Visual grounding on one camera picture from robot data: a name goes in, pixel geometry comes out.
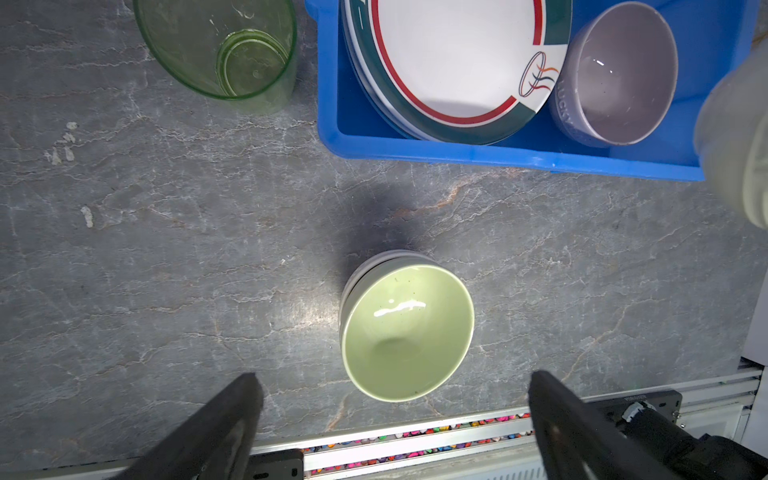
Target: white paint spot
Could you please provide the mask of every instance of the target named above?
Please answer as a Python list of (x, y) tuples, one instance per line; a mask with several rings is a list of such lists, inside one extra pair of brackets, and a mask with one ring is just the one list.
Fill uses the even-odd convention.
[(85, 226), (88, 228), (93, 228), (94, 214), (91, 212), (91, 209), (88, 207), (82, 207), (80, 211), (83, 213), (83, 217), (85, 217)]
[(400, 310), (411, 309), (413, 310), (417, 306), (424, 307), (427, 306), (424, 302), (419, 302), (418, 300), (408, 300), (407, 302), (402, 302), (395, 308), (382, 308), (381, 310), (377, 310), (373, 313), (373, 316), (382, 316), (386, 315), (387, 313), (394, 313), (399, 312)]
[(58, 156), (58, 152), (56, 151), (56, 147), (53, 148), (53, 153), (49, 154), (48, 152), (45, 152), (45, 158), (51, 162), (53, 165), (61, 165), (61, 157)]

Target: white plastic object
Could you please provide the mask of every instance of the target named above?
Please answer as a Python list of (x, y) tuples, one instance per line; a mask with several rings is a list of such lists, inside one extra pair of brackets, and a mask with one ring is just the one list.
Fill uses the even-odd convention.
[(714, 193), (768, 228), (768, 41), (712, 90), (694, 147)]

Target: transparent green plastic cup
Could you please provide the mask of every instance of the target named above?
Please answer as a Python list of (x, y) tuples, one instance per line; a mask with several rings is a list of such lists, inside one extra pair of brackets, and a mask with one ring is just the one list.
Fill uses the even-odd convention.
[(192, 90), (256, 114), (278, 111), (296, 82), (291, 0), (134, 0), (150, 51)]

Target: green cup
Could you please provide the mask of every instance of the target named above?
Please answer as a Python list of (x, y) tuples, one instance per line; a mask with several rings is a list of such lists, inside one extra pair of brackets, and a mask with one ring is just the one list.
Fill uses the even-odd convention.
[(374, 399), (417, 399), (464, 359), (475, 326), (472, 298), (456, 275), (422, 255), (395, 255), (368, 268), (342, 298), (344, 367)]
[(291, 0), (134, 0), (150, 51), (192, 90), (244, 111), (269, 114), (296, 81)]

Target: cup rim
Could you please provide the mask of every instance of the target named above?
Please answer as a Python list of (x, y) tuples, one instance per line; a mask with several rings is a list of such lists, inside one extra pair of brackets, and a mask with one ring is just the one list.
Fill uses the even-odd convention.
[[(393, 259), (387, 260), (387, 261), (393, 261), (393, 260), (399, 260), (399, 258), (393, 258)], [(456, 372), (456, 370), (458, 370), (458, 368), (460, 367), (460, 365), (464, 361), (464, 358), (467, 356), (467, 352), (469, 351), (469, 344), (472, 343), (472, 337), (473, 337), (473, 335), (475, 333), (475, 304), (472, 302), (472, 295), (470, 295), (469, 290), (467, 289), (467, 286), (464, 284), (464, 282), (462, 282), (462, 280), (460, 278), (458, 278), (452, 271), (450, 271), (450, 270), (448, 270), (446, 268), (443, 268), (442, 266), (439, 266), (438, 264), (433, 264), (433, 263), (412, 263), (412, 264), (409, 264), (409, 265), (401, 266), (401, 267), (396, 268), (393, 271), (387, 273), (385, 276), (382, 276), (381, 278), (379, 278), (376, 282), (374, 282), (371, 285), (370, 288), (368, 288), (368, 290), (371, 290), (373, 287), (378, 285), (386, 277), (388, 277), (390, 275), (393, 275), (395, 273), (398, 273), (400, 271), (413, 268), (415, 266), (422, 267), (422, 268), (431, 268), (431, 269), (434, 269), (434, 270), (438, 270), (438, 271), (440, 271), (442, 273), (445, 273), (449, 277), (451, 277), (461, 287), (461, 290), (464, 293), (464, 296), (465, 296), (465, 298), (468, 301), (469, 312), (471, 313), (471, 315), (469, 317), (469, 326), (470, 326), (470, 328), (469, 328), (469, 335), (467, 335), (467, 339), (466, 339), (465, 345), (462, 347), (462, 354), (458, 357), (458, 360), (455, 362), (455, 365), (453, 365), (451, 367), (451, 369), (448, 371), (448, 373), (446, 375), (444, 375), (443, 377), (441, 377), (441, 379), (438, 382), (436, 382), (435, 385), (433, 385), (429, 389), (427, 389), (427, 390), (425, 390), (423, 392), (420, 392), (418, 394), (411, 395), (411, 396), (408, 396), (408, 397), (403, 397), (403, 398), (400, 398), (400, 399), (383, 398), (381, 396), (374, 395), (373, 393), (368, 391), (368, 389), (363, 388), (360, 385), (360, 383), (355, 379), (355, 376), (352, 374), (352, 372), (349, 369), (349, 362), (348, 362), (348, 360), (346, 358), (346, 335), (347, 335), (347, 332), (349, 330), (349, 323), (352, 320), (353, 314), (357, 310), (357, 307), (359, 306), (360, 302), (362, 301), (362, 298), (364, 297), (364, 295), (361, 295), (360, 298), (357, 299), (357, 301), (354, 303), (352, 308), (349, 310), (349, 315), (347, 315), (347, 319), (348, 320), (346, 322), (344, 322), (344, 324), (343, 324), (343, 331), (342, 331), (342, 335), (341, 335), (341, 356), (342, 356), (342, 360), (344, 362), (344, 369), (346, 370), (346, 374), (349, 377), (349, 379), (352, 380), (352, 383), (355, 385), (355, 387), (357, 387), (357, 389), (359, 391), (365, 393), (367, 396), (369, 396), (369, 397), (371, 397), (373, 399), (379, 400), (381, 402), (388, 402), (388, 403), (408, 402), (410, 400), (414, 400), (414, 399), (423, 397), (425, 395), (428, 395), (431, 392), (434, 392), (438, 387), (440, 387), (443, 383), (445, 383), (446, 380), (451, 378), (451, 376)]]
[(584, 107), (582, 107), (582, 105), (581, 105), (581, 96), (578, 95), (578, 94), (575, 95), (576, 105), (578, 106), (578, 109), (576, 110), (576, 112), (578, 112), (579, 118), (584, 122), (584, 125), (586, 125), (586, 127), (589, 129), (589, 132), (587, 132), (587, 133), (590, 136), (592, 136), (593, 138), (595, 138), (596, 140), (602, 141), (607, 146), (612, 146), (612, 147), (625, 147), (625, 146), (628, 146), (628, 145), (634, 145), (636, 143), (639, 143), (639, 142), (645, 140), (646, 138), (648, 138), (650, 136), (650, 134), (652, 134), (654, 131), (656, 131), (656, 129), (659, 127), (659, 125), (661, 125), (661, 122), (664, 121), (665, 117), (667, 116), (667, 113), (670, 110), (670, 106), (672, 105), (672, 100), (674, 100), (674, 93), (677, 90), (677, 76), (680, 73), (680, 59), (679, 59), (679, 57), (677, 55), (677, 41), (674, 39), (674, 33), (672, 32), (672, 28), (669, 26), (669, 23), (664, 18), (664, 16), (661, 14), (661, 12), (659, 12), (657, 9), (651, 7), (650, 5), (648, 5), (646, 3), (637, 2), (636, 0), (632, 0), (630, 2), (617, 3), (616, 5), (612, 5), (611, 7), (605, 9), (602, 13), (600, 13), (597, 17), (595, 17), (591, 22), (589, 22), (586, 26), (584, 26), (582, 31), (578, 32), (577, 35), (583, 35), (584, 36), (584, 41), (580, 41), (579, 42), (579, 45), (577, 46), (577, 51), (574, 52), (574, 53), (578, 53), (578, 59), (577, 59), (577, 63), (576, 63), (577, 67), (576, 67), (576, 72), (574, 74), (574, 85), (575, 85), (576, 91), (578, 91), (578, 70), (579, 70), (579, 68), (581, 66), (581, 54), (584, 52), (584, 46), (586, 46), (586, 44), (587, 44), (587, 39), (591, 35), (591, 33), (594, 30), (594, 28), (598, 25), (598, 23), (600, 23), (600, 20), (602, 20), (607, 14), (609, 14), (610, 12), (612, 12), (613, 10), (615, 10), (617, 8), (624, 8), (624, 7), (627, 7), (629, 5), (639, 6), (639, 7), (645, 8), (646, 10), (650, 10), (650, 11), (654, 12), (658, 16), (658, 18), (661, 20), (662, 25), (664, 25), (664, 27), (666, 28), (667, 34), (672, 39), (672, 49), (674, 50), (674, 59), (675, 59), (675, 62), (674, 62), (674, 78), (675, 78), (675, 82), (674, 82), (674, 85), (672, 86), (672, 90), (670, 91), (669, 98), (667, 99), (667, 105), (666, 105), (666, 107), (664, 109), (664, 112), (661, 115), (659, 115), (659, 118), (656, 120), (656, 122), (654, 123), (653, 127), (649, 128), (648, 131), (645, 132), (645, 134), (643, 134), (641, 137), (633, 139), (632, 141), (629, 141), (629, 142), (616, 142), (616, 141), (608, 140), (607, 138), (605, 138), (602, 135), (600, 135), (594, 129), (594, 127), (592, 127), (592, 124), (589, 122), (589, 120), (587, 120), (587, 117), (584, 114)]
[(192, 85), (190, 82), (184, 80), (180, 75), (176, 74), (176, 72), (174, 72), (168, 65), (165, 64), (165, 62), (160, 57), (160, 55), (157, 54), (157, 49), (152, 45), (150, 35), (147, 33), (146, 26), (144, 25), (144, 20), (142, 20), (142, 17), (141, 17), (141, 7), (139, 6), (141, 2), (142, 0), (133, 0), (134, 18), (136, 19), (136, 24), (139, 27), (139, 32), (141, 32), (141, 37), (144, 39), (144, 43), (147, 45), (147, 48), (149, 48), (149, 51), (154, 57), (154, 59), (157, 60), (157, 63), (159, 63), (161, 67), (163, 67), (163, 69), (170, 74), (171, 77), (175, 78), (176, 81), (180, 82), (183, 86), (189, 88), (190, 90), (195, 91), (208, 98), (233, 101), (233, 100), (247, 100), (249, 98), (254, 98), (258, 95), (261, 95), (265, 91), (269, 90), (269, 88), (272, 87), (272, 85), (276, 84), (278, 80), (283, 78), (286, 71), (288, 70), (288, 66), (290, 65), (290, 62), (293, 60), (293, 56), (296, 54), (296, 43), (297, 43), (297, 37), (298, 37), (298, 28), (296, 26), (296, 23), (297, 23), (296, 9), (293, 7), (293, 2), (291, 0), (283, 0), (283, 3), (288, 5), (288, 9), (290, 10), (290, 13), (291, 13), (291, 23), (293, 24), (293, 37), (291, 40), (290, 51), (288, 52), (288, 59), (283, 65), (283, 69), (280, 70), (280, 73), (277, 74), (277, 76), (269, 84), (265, 85), (260, 90), (257, 90), (245, 95), (219, 95), (219, 94), (211, 93), (209, 91), (201, 90), (200, 88)]

